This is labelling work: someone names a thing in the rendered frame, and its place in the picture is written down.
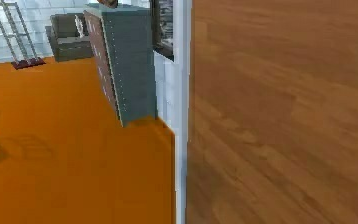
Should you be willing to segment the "grey-green chest of drawers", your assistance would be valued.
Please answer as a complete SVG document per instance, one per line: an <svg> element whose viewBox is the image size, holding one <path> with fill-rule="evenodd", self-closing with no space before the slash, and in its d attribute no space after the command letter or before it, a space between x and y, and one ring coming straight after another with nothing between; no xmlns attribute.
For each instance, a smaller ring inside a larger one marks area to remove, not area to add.
<svg viewBox="0 0 358 224"><path fill-rule="evenodd" d="M122 126L157 116L151 15L148 8L89 3L84 10L97 71Z"/></svg>

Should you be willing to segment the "brown object on chest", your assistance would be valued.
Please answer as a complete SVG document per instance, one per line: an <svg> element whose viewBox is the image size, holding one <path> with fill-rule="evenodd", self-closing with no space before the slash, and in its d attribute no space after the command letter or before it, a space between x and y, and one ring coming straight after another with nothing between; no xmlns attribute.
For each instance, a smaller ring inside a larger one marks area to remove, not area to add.
<svg viewBox="0 0 358 224"><path fill-rule="evenodd" d="M109 8L116 8L118 6L118 0L97 0L97 2Z"/></svg>

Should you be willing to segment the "grey metal ladder rack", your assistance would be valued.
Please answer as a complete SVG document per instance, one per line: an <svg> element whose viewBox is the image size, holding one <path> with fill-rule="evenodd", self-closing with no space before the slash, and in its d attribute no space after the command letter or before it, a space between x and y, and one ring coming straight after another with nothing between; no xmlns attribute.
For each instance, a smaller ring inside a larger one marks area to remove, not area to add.
<svg viewBox="0 0 358 224"><path fill-rule="evenodd" d="M22 16L22 13L20 11L20 8L18 6L18 4L16 2L6 2L5 0L0 0L0 8L3 10L4 15L7 18L7 21L10 25L11 28L11 33L8 33L3 25L2 19L0 18L0 30L1 33L7 43L7 46L10 50L10 53L12 55L13 58L13 62L11 63L11 65L16 69L16 70L20 70L20 69L25 69L25 68L30 68L30 67L35 67L35 66L40 66L40 65L44 65L45 61L40 58L38 56L38 54L36 53L33 41L30 37L30 34L28 32L26 23L24 21L24 18ZM14 10L16 12L16 14L19 17L19 22L21 24L21 27L23 29L22 32L20 32L18 30L18 26L16 25L16 21L13 18L13 15L11 13L11 10ZM22 38L25 37L28 40L28 43L30 45L31 51L33 56L30 57L26 47L24 45L24 42L22 40ZM14 51L13 45L11 43L11 39L14 38L15 41L18 44L19 50L21 52L22 55L22 59L19 59L17 54Z"/></svg>

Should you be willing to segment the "dark framed wall picture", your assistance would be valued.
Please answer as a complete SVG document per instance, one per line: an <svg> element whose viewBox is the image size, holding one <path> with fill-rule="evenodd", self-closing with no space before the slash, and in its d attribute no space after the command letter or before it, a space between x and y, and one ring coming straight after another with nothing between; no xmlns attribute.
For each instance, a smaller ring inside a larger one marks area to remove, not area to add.
<svg viewBox="0 0 358 224"><path fill-rule="evenodd" d="M173 0L150 0L150 11L154 50L174 60Z"/></svg>

